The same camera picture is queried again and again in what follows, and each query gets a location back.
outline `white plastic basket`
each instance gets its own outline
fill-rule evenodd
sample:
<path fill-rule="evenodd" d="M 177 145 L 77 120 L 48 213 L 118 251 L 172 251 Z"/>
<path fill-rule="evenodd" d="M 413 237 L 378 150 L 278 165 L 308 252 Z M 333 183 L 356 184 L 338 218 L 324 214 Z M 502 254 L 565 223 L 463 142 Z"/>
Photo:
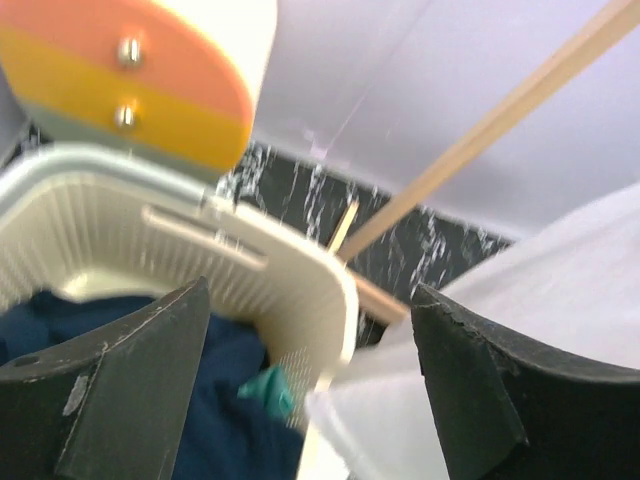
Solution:
<path fill-rule="evenodd" d="M 75 301 L 161 295 L 198 276 L 212 309 L 252 322 L 303 399 L 355 348 L 358 300 L 344 264 L 255 208 L 102 147 L 26 154 L 0 178 L 0 311 L 51 288 Z M 305 442 L 312 462 L 320 441 Z"/>

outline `white cloth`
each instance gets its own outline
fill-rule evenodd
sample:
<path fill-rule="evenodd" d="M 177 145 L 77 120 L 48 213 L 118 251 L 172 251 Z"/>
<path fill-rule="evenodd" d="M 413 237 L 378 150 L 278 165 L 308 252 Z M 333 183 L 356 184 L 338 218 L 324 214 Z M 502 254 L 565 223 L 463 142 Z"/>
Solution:
<path fill-rule="evenodd" d="M 589 204 L 442 293 L 571 353 L 640 369 L 640 185 Z M 359 480 L 447 480 L 410 321 L 356 352 L 307 412 Z"/>

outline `black marble floor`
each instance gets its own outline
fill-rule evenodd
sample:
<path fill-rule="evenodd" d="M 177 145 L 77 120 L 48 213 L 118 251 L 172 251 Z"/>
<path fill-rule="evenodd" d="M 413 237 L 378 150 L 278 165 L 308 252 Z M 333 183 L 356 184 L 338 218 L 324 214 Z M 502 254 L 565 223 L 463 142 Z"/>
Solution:
<path fill-rule="evenodd" d="M 15 153 L 44 142 L 33 128 Z M 389 200 L 376 189 L 342 180 L 319 165 L 289 160 L 260 145 L 251 145 L 238 167 L 221 179 L 217 190 L 221 195 L 239 193 L 240 200 L 322 244 L 329 241 L 352 200 L 358 200 L 360 207 L 351 231 Z M 409 303 L 419 284 L 441 288 L 508 245 L 505 239 L 445 220 L 429 209 L 414 209 L 350 262 L 350 267 Z M 381 326 L 362 316 L 358 346 L 377 343 L 382 332 Z"/>

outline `silver knob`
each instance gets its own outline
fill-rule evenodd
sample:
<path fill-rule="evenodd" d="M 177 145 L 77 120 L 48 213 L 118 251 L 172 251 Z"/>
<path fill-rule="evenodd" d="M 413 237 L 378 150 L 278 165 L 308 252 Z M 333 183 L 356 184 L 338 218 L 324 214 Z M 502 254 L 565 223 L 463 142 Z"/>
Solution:
<path fill-rule="evenodd" d="M 136 124 L 136 112 L 129 105 L 120 105 L 116 108 L 114 121 L 116 127 L 122 130 L 131 130 Z"/>
<path fill-rule="evenodd" d="M 137 67 L 142 63 L 142 48 L 137 38 L 124 38 L 120 41 L 118 62 L 127 68 Z"/>

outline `navy blue cloth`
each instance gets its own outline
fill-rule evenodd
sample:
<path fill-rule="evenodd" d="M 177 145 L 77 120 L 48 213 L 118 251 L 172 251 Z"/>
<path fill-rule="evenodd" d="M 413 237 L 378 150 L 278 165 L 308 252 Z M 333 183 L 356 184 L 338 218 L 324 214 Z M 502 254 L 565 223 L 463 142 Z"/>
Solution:
<path fill-rule="evenodd" d="M 57 345 L 148 305 L 147 297 L 76 304 L 41 292 L 0 317 L 0 365 Z M 254 328 L 211 315 L 174 480 L 289 480 L 302 435 L 271 418 L 259 401 L 238 398 L 266 351 Z"/>

